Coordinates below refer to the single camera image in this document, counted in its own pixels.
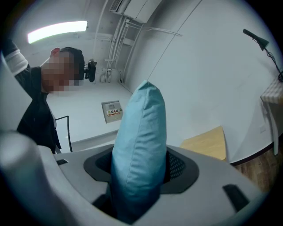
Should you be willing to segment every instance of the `ceiling light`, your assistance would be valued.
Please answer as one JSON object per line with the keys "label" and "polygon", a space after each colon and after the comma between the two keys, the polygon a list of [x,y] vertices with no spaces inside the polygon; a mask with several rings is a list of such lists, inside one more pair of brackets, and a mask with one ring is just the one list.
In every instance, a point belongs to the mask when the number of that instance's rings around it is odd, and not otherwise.
{"label": "ceiling light", "polygon": [[33,43],[56,34],[85,31],[87,29],[87,24],[87,21],[74,21],[49,25],[30,32],[27,35],[28,43]]}

